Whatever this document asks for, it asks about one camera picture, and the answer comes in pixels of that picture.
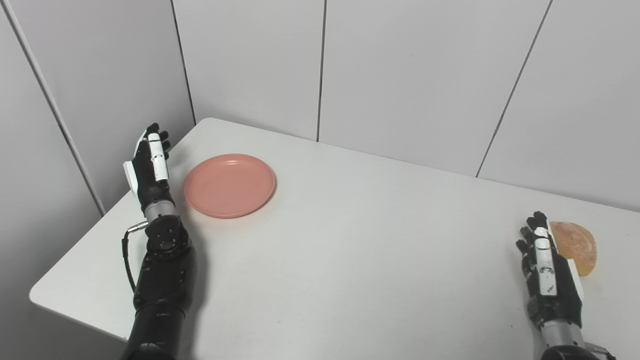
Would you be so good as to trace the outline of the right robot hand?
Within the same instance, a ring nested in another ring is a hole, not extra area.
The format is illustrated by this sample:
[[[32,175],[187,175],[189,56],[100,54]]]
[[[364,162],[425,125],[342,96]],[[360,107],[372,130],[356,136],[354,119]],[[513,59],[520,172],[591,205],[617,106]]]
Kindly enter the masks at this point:
[[[558,252],[547,215],[533,212],[519,232],[522,238],[515,244],[521,253],[530,321],[537,328],[550,321],[567,321],[582,328],[583,301],[569,260]]]

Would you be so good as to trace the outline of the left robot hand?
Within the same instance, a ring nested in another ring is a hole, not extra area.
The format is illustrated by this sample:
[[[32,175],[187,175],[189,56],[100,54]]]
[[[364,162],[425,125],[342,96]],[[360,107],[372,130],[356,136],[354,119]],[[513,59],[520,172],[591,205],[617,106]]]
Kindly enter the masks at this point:
[[[169,132],[154,122],[139,137],[134,157],[123,164],[126,180],[144,213],[157,203],[175,205],[167,167],[170,146]]]

